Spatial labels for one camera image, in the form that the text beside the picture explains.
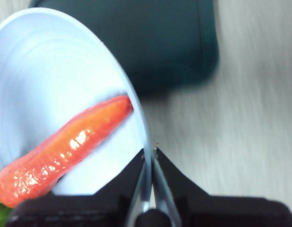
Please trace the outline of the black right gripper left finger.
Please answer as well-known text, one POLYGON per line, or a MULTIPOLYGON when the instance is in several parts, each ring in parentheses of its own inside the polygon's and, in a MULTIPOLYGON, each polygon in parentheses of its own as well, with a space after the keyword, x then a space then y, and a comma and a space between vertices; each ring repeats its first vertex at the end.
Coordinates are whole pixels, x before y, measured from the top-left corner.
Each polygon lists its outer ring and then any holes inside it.
POLYGON ((10 213, 8 227, 131 227, 145 204, 146 164, 140 150, 93 195, 46 195, 10 213))

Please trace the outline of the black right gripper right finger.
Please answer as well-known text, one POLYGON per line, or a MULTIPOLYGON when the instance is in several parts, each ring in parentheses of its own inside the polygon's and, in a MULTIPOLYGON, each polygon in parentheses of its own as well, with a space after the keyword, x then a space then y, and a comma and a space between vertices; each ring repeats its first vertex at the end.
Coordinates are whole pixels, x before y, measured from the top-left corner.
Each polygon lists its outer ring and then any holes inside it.
POLYGON ((174 227, 292 227, 283 203, 259 197, 214 196, 187 178, 159 149, 153 154, 156 207, 174 227))

